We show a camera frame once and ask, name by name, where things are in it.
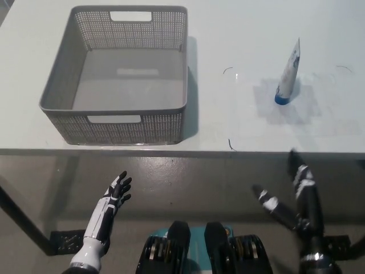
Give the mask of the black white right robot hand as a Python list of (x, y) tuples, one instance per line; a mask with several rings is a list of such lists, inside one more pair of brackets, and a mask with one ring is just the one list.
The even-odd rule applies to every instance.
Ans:
[(287, 173), (293, 183), (295, 212), (259, 184), (252, 185), (254, 196), (266, 213), (298, 236), (302, 261), (323, 260), (329, 251), (317, 185), (310, 167), (294, 149), (289, 152)]

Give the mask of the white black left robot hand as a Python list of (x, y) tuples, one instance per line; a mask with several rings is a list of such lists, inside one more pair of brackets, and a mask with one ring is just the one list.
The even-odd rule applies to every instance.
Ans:
[(81, 249), (71, 259), (64, 273), (99, 273), (102, 257), (107, 254), (111, 243), (114, 218), (119, 208), (131, 198), (128, 191), (132, 178), (123, 171), (109, 185), (99, 199), (88, 222)]

